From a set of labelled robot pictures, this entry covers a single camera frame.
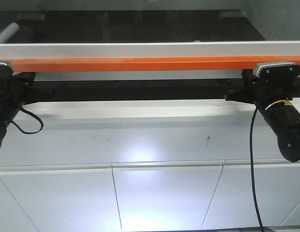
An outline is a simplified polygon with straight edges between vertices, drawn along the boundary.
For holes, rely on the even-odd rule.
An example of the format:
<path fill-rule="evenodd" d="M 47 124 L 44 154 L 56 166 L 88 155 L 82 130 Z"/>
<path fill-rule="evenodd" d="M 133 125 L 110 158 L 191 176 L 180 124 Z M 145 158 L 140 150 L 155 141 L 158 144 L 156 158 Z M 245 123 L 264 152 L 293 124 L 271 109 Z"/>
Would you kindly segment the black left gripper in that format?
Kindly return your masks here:
<path fill-rule="evenodd" d="M 34 72 L 0 77 L 0 121 L 12 121 L 24 105 L 54 99 L 55 91 L 34 86 L 35 77 Z"/>

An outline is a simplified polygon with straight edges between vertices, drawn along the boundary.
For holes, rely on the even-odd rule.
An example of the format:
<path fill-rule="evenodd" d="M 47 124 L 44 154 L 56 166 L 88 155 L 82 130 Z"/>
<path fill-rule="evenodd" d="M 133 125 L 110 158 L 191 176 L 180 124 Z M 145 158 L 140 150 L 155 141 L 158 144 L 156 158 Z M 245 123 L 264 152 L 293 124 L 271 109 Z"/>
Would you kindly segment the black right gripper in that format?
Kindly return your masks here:
<path fill-rule="evenodd" d="M 293 85 L 300 75 L 299 69 L 267 69 L 259 77 L 253 70 L 245 69 L 241 75 L 243 87 L 226 92 L 226 101 L 253 104 L 260 110 L 268 110 L 279 103 L 293 105 Z"/>

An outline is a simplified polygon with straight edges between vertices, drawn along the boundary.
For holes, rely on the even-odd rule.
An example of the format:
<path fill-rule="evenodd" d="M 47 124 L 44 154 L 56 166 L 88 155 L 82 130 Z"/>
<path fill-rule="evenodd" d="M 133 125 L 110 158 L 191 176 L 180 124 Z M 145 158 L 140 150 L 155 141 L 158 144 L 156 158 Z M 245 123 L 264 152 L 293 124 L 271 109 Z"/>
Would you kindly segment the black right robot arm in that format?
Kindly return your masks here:
<path fill-rule="evenodd" d="M 260 77 L 252 70 L 243 70 L 241 75 L 244 87 L 227 93 L 225 99 L 255 105 L 277 136 L 282 156 L 290 162 L 300 161 L 300 113 L 291 103 L 300 70 L 268 69 Z"/>

